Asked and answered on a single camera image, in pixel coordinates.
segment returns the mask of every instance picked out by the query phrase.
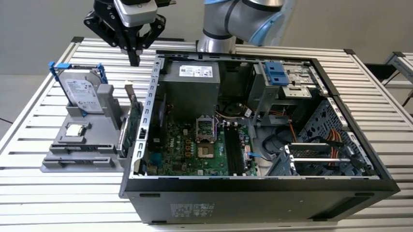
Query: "white wall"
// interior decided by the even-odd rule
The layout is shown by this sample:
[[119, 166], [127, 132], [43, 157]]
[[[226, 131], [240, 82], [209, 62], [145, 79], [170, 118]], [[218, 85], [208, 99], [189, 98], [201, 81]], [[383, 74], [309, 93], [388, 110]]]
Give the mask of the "white wall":
[[413, 51], [413, 0], [297, 0], [282, 46], [351, 48], [364, 62]]
[[[74, 36], [97, 37], [83, 25], [94, 0], [0, 0], [0, 73], [46, 74]], [[159, 9], [162, 37], [196, 41], [202, 34], [204, 1], [178, 0]]]

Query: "white label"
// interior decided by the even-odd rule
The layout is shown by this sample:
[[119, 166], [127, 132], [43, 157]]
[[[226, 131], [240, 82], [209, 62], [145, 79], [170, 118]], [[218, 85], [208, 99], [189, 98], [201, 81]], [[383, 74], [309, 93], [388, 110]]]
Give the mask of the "white label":
[[173, 216], [181, 217], [210, 217], [214, 212], [214, 203], [201, 204], [170, 204]]
[[182, 65], [179, 76], [213, 77], [213, 67]]
[[250, 109], [248, 109], [246, 112], [245, 112], [245, 116], [246, 116], [246, 117], [250, 117], [250, 116], [252, 116], [252, 113], [253, 113], [253, 111], [252, 111]]
[[66, 80], [77, 106], [89, 113], [102, 112], [94, 85], [87, 80]]

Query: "aluminum extrusion table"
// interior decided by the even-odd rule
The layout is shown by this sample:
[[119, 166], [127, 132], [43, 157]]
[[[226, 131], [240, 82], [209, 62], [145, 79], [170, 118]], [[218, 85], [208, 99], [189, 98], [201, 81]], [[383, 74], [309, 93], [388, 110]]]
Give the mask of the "aluminum extrusion table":
[[[101, 39], [73, 42], [59, 60], [106, 66], [114, 95], [129, 104], [125, 80], [139, 100], [147, 93], [155, 49], [194, 51], [196, 44], [155, 42], [131, 67], [119, 48]], [[399, 182], [401, 192], [339, 223], [159, 225], [141, 223], [118, 197], [122, 173], [42, 173], [38, 169], [67, 111], [63, 91], [48, 75], [0, 141], [0, 231], [413, 231], [413, 119], [356, 55], [339, 49], [238, 45], [238, 54], [317, 58], [357, 123]]]
[[393, 52], [387, 64], [392, 64], [413, 83], [413, 53]]

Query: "green circuit board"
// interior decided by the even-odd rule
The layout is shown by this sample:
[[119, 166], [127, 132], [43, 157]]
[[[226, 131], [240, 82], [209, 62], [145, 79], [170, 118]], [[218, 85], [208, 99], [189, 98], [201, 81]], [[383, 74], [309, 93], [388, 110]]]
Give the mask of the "green circuit board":
[[[208, 131], [209, 125], [201, 125], [201, 130]], [[248, 136], [248, 129], [240, 128], [241, 138]], [[169, 122], [166, 143], [162, 152], [162, 164], [157, 167], [157, 175], [165, 176], [226, 176], [226, 141], [225, 132], [221, 125], [217, 126], [217, 140], [214, 143], [197, 143], [197, 131], [194, 124], [177, 124]], [[200, 157], [200, 149], [209, 149], [213, 157]], [[246, 170], [246, 175], [257, 175], [256, 163]]]

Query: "ram slot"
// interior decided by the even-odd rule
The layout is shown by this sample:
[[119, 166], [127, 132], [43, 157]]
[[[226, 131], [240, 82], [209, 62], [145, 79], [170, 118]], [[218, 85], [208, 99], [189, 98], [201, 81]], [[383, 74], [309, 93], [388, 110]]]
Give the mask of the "ram slot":
[[236, 126], [225, 126], [225, 137], [229, 175], [244, 175], [244, 155], [241, 151], [238, 128]]

